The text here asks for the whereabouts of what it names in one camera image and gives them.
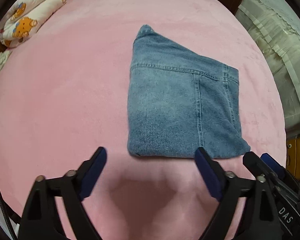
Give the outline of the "blue denim jacket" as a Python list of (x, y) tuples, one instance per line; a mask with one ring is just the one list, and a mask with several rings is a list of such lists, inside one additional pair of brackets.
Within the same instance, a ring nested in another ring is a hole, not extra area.
[(129, 154), (211, 158), (250, 151), (239, 118), (239, 72), (143, 25), (134, 42), (128, 90)]

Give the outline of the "folded bear print quilt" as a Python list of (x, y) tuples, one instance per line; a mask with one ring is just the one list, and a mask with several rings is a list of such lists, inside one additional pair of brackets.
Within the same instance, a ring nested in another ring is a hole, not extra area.
[(17, 0), (0, 21), (0, 41), (15, 48), (31, 38), (66, 0)]

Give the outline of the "lace covered cabinet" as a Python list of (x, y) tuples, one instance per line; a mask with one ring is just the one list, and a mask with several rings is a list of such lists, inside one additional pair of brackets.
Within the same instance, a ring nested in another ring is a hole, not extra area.
[(287, 137), (300, 134), (300, 19), (285, 0), (243, 0), (236, 18), (270, 68), (280, 94)]

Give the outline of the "yellow wooden drawer unit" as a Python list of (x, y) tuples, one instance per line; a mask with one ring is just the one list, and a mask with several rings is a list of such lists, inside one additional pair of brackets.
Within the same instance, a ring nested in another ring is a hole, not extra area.
[(300, 180), (300, 137), (287, 140), (286, 146), (286, 169)]

